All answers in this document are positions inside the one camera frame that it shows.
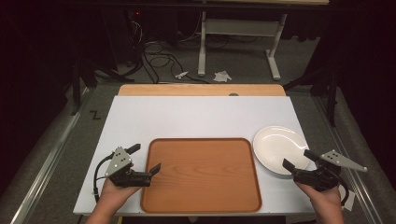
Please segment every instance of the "white paper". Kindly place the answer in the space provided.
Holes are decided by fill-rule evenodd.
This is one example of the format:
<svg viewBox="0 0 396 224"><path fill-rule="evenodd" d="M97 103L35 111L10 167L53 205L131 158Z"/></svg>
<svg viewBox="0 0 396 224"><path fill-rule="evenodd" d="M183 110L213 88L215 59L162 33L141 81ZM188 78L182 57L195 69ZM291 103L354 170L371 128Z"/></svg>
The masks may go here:
<svg viewBox="0 0 396 224"><path fill-rule="evenodd" d="M182 72L179 75L176 75L175 77L178 79L182 79L184 76L186 76L189 72Z"/></svg>
<svg viewBox="0 0 396 224"><path fill-rule="evenodd" d="M228 79L232 80L232 78L227 74L226 71L222 71L219 73L215 73L215 78L213 80L217 82L227 82Z"/></svg>

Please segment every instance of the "human hand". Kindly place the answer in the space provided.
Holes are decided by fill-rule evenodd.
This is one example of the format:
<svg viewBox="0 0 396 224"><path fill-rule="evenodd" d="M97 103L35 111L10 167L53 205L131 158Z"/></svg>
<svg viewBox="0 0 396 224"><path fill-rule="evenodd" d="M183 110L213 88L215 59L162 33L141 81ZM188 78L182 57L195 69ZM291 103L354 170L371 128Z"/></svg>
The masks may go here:
<svg viewBox="0 0 396 224"><path fill-rule="evenodd" d="M86 223L110 223L111 218L141 187L117 187L106 178L98 204Z"/></svg>
<svg viewBox="0 0 396 224"><path fill-rule="evenodd" d="M319 192L305 184L296 185L311 199L319 224L344 224L338 187Z"/></svg>

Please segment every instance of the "white plate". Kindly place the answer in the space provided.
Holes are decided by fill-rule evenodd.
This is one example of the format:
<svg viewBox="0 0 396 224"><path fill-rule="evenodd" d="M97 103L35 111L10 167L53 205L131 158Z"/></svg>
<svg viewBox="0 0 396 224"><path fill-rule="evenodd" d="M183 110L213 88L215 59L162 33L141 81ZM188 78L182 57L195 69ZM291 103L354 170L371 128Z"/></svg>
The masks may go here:
<svg viewBox="0 0 396 224"><path fill-rule="evenodd" d="M291 175L283 167L283 159L298 169L305 169L309 163L309 159L304 156L304 150L308 149L307 143L288 128L270 126L261 129L254 137L253 149L266 168L280 175Z"/></svg>

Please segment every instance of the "wooden board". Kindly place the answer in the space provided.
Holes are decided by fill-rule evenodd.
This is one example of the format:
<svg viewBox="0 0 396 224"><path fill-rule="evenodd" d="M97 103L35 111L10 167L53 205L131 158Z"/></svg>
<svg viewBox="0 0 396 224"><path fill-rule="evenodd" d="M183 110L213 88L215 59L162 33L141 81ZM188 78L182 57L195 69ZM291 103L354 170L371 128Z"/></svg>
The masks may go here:
<svg viewBox="0 0 396 224"><path fill-rule="evenodd" d="M286 96L278 84L125 84L120 87L122 96Z"/></svg>
<svg viewBox="0 0 396 224"><path fill-rule="evenodd" d="M244 138L165 138L151 142L143 188L147 213L246 213L262 206L251 145Z"/></svg>

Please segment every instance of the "brown tray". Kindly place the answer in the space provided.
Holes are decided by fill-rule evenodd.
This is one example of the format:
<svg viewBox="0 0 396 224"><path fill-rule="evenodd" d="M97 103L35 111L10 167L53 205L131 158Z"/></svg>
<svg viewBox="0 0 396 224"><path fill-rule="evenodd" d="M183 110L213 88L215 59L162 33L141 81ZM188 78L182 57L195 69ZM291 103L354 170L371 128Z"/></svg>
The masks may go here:
<svg viewBox="0 0 396 224"><path fill-rule="evenodd" d="M248 140L165 138L151 142L147 171L161 171L143 188L147 213L245 213L262 206Z"/></svg>

